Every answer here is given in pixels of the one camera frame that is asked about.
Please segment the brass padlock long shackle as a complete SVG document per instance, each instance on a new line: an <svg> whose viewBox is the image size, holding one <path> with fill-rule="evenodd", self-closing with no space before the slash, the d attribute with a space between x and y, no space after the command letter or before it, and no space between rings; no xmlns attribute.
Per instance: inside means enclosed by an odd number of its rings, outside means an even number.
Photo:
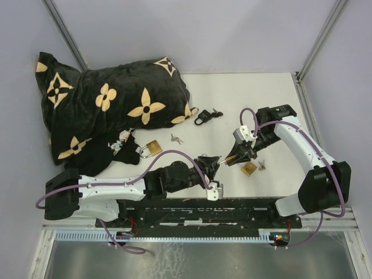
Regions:
<svg viewBox="0 0 372 279"><path fill-rule="evenodd" d="M248 177L250 177L257 169L257 166L252 162L247 162L244 165L238 164L238 167Z"/></svg>

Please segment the small brass padlock top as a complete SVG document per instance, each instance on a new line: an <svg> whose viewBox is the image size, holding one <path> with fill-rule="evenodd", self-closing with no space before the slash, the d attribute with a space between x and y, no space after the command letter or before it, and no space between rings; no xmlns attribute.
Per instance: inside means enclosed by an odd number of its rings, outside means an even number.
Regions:
<svg viewBox="0 0 372 279"><path fill-rule="evenodd" d="M229 156L229 157L226 157L224 160L222 160L221 162L218 162L218 164L228 164L230 161L232 161L234 158L236 158L237 156L236 155L232 155L232 156Z"/></svg>

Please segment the long shackle padlock keys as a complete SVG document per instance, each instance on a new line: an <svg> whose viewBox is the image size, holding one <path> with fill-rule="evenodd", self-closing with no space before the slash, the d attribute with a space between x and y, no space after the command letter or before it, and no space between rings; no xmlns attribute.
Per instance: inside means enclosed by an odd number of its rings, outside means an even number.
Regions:
<svg viewBox="0 0 372 279"><path fill-rule="evenodd" d="M259 163L259 167L258 167L258 170L259 170L259 171L266 170L265 160L258 161L258 163Z"/></svg>

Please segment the large padlock keys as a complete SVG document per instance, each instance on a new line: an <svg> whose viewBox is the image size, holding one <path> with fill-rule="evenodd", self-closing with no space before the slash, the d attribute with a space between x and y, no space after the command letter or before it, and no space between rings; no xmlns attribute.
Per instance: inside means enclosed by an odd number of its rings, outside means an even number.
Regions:
<svg viewBox="0 0 372 279"><path fill-rule="evenodd" d="M183 141L179 137L176 137L173 134L171 134L171 142L177 142L180 145L183 143Z"/></svg>

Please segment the black padlock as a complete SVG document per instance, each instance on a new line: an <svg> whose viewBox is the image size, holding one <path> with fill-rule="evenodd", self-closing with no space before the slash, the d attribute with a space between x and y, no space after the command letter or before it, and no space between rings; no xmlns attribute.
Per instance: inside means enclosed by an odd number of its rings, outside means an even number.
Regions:
<svg viewBox="0 0 372 279"><path fill-rule="evenodd" d="M212 114L207 110L203 110L200 112L198 117L194 120L194 124L196 126L201 126L202 124L207 123L212 118Z"/></svg>

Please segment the black padlock keys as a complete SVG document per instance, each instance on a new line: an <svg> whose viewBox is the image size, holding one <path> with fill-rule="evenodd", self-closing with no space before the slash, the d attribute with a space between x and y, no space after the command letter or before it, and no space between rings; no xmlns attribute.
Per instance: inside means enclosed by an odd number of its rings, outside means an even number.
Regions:
<svg viewBox="0 0 372 279"><path fill-rule="evenodd" d="M216 110L215 108L213 108L213 112L211 113L211 115L212 115L212 117L214 117L214 118L218 118L218 117L223 116L223 113L220 112L220 111L218 111L218 110Z"/></svg>

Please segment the large brass padlock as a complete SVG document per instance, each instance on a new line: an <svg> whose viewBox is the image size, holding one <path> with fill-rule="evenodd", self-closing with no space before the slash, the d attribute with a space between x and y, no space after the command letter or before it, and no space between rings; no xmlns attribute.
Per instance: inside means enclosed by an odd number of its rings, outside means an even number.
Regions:
<svg viewBox="0 0 372 279"><path fill-rule="evenodd" d="M161 153L163 149L160 147L157 140L153 140L149 143L147 143L145 146L140 148L139 150L139 156L143 159L147 159L149 157L155 156L159 153Z"/></svg>

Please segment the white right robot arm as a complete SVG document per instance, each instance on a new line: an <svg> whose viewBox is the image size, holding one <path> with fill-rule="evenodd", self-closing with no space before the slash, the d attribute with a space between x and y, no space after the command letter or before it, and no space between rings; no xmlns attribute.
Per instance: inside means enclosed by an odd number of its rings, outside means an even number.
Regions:
<svg viewBox="0 0 372 279"><path fill-rule="evenodd" d="M286 144L301 165L305 178L298 192L275 201L267 222L281 227L288 216L320 212L341 218L349 198L351 167L337 162L302 126L290 105L261 108L253 112L255 128L241 124L233 132L235 143L225 159L228 166L250 162L259 151L278 141Z"/></svg>

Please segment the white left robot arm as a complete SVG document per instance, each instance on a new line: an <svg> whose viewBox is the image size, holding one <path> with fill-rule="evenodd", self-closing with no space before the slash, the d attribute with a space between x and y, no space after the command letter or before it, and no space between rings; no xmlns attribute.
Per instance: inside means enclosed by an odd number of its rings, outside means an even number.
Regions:
<svg viewBox="0 0 372 279"><path fill-rule="evenodd" d="M36 207L44 210L46 220L63 220L84 216L111 222L117 227L128 222L128 211L119 207L119 200L144 201L166 198L167 194L201 186L209 201L223 196L223 187L215 180L219 157L199 156L193 167L175 161L166 167L147 170L128 178L97 178L67 169L49 180L45 195Z"/></svg>

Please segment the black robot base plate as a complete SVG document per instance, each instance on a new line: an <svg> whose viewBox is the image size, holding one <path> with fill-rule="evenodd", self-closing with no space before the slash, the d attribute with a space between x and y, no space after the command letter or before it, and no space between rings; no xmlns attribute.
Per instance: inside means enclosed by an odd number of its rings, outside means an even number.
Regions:
<svg viewBox="0 0 372 279"><path fill-rule="evenodd" d="M139 233L159 232L185 235L212 232L220 234L259 231L286 231L302 228L297 215L281 217L274 211L274 198L205 198L119 200L119 217L107 228L133 229Z"/></svg>

